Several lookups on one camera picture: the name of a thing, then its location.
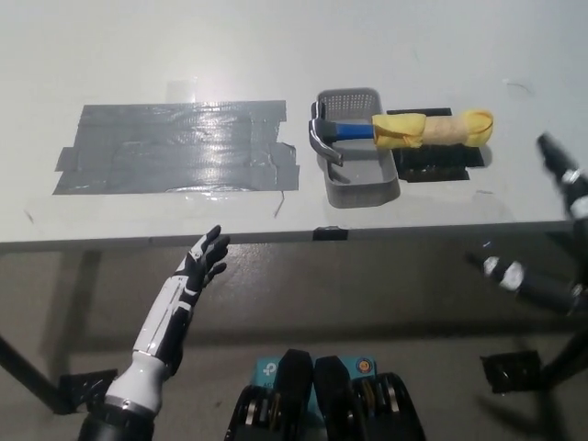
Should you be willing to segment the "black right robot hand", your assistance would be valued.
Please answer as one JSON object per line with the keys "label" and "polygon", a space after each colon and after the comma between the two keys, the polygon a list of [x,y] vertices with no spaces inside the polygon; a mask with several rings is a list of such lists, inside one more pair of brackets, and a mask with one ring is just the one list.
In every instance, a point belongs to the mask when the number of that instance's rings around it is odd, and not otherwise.
{"label": "black right robot hand", "polygon": [[572,220],[568,237],[580,274],[567,281],[496,255],[467,254],[467,262],[500,288],[550,311],[570,315],[587,311],[587,174],[548,133],[537,138],[544,166],[553,177]]}

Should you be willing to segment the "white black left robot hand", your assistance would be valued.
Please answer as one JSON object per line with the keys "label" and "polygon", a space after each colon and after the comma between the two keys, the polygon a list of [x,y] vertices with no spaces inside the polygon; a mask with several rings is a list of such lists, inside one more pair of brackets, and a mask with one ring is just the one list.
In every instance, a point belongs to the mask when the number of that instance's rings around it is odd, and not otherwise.
{"label": "white black left robot hand", "polygon": [[183,344],[200,295],[222,273],[231,238],[214,226],[188,250],[175,272],[164,282],[147,314],[133,351],[159,360],[164,376],[175,375]]}

